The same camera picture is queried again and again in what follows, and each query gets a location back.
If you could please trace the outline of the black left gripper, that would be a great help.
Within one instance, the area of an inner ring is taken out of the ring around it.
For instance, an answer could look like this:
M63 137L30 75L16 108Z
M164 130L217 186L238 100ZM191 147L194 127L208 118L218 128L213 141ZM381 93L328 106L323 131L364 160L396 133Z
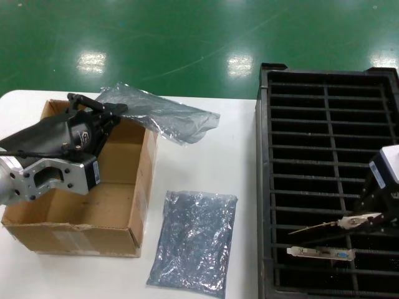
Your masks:
M8 136L1 140L1 148L24 159L77 161L85 155L98 156L120 124L120 115L128 110L127 104L101 103L76 93L68 93L67 98L70 108L65 112Z

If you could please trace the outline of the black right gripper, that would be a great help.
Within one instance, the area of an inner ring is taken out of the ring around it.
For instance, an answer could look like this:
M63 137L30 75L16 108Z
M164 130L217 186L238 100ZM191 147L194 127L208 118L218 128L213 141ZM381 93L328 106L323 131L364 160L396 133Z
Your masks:
M381 188L373 173L368 173L353 214L375 213L368 217L369 231L398 231L398 183L391 178Z

